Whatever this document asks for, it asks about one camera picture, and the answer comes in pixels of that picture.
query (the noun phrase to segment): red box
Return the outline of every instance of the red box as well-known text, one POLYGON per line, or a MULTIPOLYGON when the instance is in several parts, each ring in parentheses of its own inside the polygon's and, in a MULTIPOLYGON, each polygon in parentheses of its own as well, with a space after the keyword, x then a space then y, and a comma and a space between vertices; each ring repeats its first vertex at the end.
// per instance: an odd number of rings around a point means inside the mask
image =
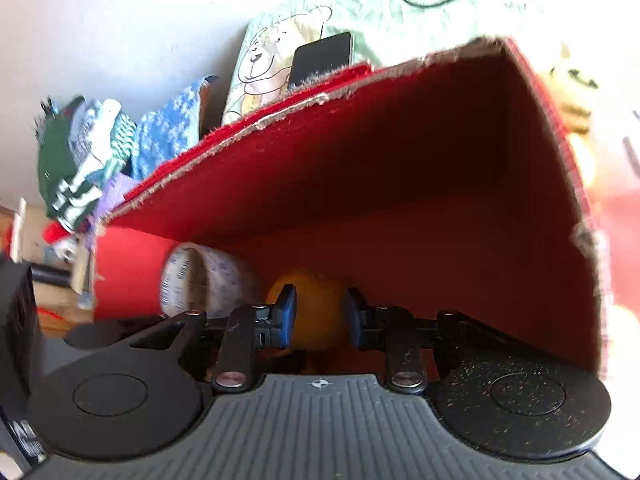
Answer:
POLYGON ((164 260, 191 241, 265 287, 300 267, 338 274, 370 303, 461 310, 598 369, 606 261, 561 123, 511 40, 338 72, 213 131, 99 232, 96 317, 157 312, 164 260))

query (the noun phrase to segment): black phone screen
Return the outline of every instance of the black phone screen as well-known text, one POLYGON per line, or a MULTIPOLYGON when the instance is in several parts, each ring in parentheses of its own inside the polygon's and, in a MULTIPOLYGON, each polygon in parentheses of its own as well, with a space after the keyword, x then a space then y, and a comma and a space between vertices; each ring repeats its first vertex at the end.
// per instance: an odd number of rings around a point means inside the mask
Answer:
POLYGON ((323 75, 346 66, 350 60, 350 32, 342 32, 299 46, 293 54, 288 88, 299 86, 312 76, 323 75))

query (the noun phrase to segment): orange fruit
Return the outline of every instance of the orange fruit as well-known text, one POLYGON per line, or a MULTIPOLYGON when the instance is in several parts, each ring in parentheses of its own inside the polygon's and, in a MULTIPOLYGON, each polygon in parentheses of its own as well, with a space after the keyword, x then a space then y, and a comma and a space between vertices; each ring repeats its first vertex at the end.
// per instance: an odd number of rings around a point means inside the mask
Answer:
POLYGON ((308 352, 336 348, 347 339, 342 307, 346 286, 341 280, 311 270, 294 270, 279 277, 267 295, 275 303, 282 287, 296 286, 296 322, 291 347, 308 352))

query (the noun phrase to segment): teddy bear illustration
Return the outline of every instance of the teddy bear illustration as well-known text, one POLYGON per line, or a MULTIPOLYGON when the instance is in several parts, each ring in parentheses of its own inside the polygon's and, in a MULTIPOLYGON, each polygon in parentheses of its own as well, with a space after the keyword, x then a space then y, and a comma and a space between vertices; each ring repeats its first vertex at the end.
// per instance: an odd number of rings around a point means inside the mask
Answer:
POLYGON ((315 7, 279 20, 254 36, 239 63, 240 84, 229 92, 223 124, 284 95, 294 52, 299 46, 322 38, 324 23, 331 13, 329 7, 315 7))

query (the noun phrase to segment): crosshair marking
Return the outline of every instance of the crosshair marking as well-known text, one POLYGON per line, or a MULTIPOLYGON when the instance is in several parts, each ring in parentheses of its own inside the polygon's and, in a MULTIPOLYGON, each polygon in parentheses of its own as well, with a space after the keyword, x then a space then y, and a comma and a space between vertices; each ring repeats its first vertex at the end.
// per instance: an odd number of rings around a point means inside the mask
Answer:
POLYGON ((318 390, 322 390, 323 388, 326 388, 331 383, 326 379, 323 379, 322 377, 320 377, 319 379, 316 379, 315 381, 309 384, 311 384, 314 388, 317 388, 318 390))

